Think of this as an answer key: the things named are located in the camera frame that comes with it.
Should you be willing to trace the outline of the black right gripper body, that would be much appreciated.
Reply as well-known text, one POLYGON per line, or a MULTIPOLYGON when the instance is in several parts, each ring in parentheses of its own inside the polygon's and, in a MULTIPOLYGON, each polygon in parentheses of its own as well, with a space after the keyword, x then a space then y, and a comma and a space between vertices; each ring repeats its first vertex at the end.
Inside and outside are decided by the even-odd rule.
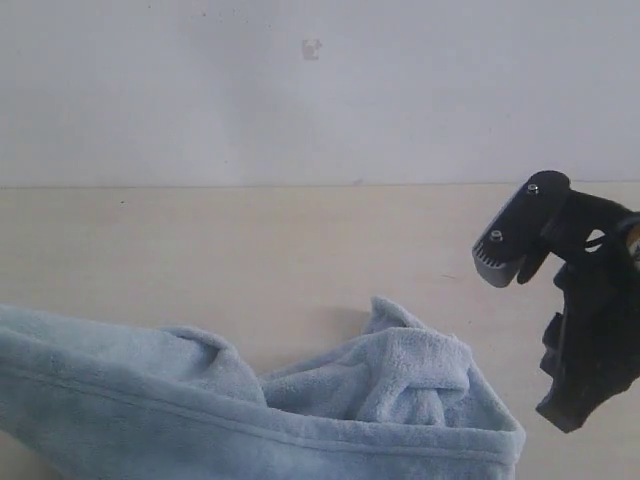
POLYGON ((563 311, 543 335, 547 400, 607 400, 639 378, 639 216, 585 242, 554 278, 563 311))

